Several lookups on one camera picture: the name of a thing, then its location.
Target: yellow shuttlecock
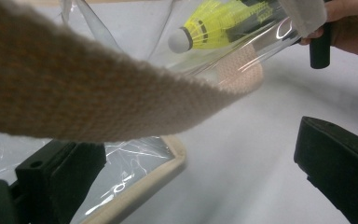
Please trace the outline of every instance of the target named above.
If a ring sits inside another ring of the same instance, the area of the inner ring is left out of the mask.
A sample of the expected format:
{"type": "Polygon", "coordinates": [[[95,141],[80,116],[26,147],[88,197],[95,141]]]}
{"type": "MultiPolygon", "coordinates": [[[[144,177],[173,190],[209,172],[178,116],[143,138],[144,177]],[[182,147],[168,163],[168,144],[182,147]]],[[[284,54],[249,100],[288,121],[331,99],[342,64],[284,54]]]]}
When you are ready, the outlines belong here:
{"type": "Polygon", "coordinates": [[[168,44],[175,53],[222,48],[258,29],[272,11],[265,1],[246,6],[241,0],[204,0],[168,44]]]}

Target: black handle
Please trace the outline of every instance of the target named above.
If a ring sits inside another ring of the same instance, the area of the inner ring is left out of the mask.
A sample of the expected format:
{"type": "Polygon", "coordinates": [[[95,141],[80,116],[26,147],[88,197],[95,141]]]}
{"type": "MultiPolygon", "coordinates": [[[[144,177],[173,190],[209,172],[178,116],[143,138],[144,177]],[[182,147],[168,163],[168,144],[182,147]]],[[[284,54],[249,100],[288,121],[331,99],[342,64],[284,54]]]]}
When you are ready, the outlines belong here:
{"type": "Polygon", "coordinates": [[[331,29],[330,23],[324,25],[324,34],[310,41],[310,67],[322,69],[330,65],[331,29]]]}

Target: finger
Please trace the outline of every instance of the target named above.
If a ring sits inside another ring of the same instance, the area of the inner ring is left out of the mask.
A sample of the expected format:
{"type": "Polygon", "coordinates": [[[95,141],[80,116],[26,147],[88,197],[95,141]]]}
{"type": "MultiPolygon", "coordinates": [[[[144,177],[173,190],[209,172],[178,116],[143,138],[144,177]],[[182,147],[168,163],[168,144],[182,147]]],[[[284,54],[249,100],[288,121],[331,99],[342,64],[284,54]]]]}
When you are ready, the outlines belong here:
{"type": "Polygon", "coordinates": [[[318,38],[321,37],[323,33],[324,33],[324,28],[320,27],[319,29],[308,35],[307,38],[318,38]]]}
{"type": "Polygon", "coordinates": [[[299,45],[308,45],[310,44],[310,38],[301,38],[299,45]]]}
{"type": "Polygon", "coordinates": [[[337,21],[344,17],[358,16],[358,0],[333,0],[325,4],[327,21],[337,21]]]}

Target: plastic bag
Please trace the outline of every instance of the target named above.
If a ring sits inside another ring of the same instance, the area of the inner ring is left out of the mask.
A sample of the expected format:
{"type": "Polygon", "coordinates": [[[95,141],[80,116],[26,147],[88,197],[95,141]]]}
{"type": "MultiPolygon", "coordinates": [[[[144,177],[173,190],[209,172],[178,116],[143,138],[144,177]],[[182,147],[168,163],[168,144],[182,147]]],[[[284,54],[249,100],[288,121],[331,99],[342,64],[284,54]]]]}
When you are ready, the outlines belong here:
{"type": "MultiPolygon", "coordinates": [[[[148,137],[128,142],[105,143],[107,163],[98,174],[71,223],[82,222],[94,211],[126,192],[135,183],[139,183],[161,164],[174,160],[177,156],[176,151],[167,146],[166,141],[169,141],[167,139],[148,137]]],[[[8,184],[16,181],[14,169],[47,142],[49,139],[0,134],[0,179],[6,180],[8,184]]],[[[141,202],[142,200],[135,200],[131,203],[141,202]]]]}
{"type": "Polygon", "coordinates": [[[17,1],[107,48],[214,84],[241,79],[299,39],[277,0],[17,1]],[[232,55],[239,50],[250,55],[232,55]],[[235,74],[222,75],[222,66],[235,74]]]}

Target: white shuttlecock cork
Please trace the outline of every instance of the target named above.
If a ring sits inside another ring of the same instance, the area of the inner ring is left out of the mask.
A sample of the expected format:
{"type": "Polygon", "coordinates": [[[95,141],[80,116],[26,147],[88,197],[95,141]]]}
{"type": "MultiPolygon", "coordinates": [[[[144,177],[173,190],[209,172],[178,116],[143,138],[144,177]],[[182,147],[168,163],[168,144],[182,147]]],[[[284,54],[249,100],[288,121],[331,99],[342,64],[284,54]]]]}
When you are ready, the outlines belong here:
{"type": "Polygon", "coordinates": [[[184,29],[177,29],[168,39],[168,47],[175,53],[184,53],[191,49],[191,36],[184,29]]]}

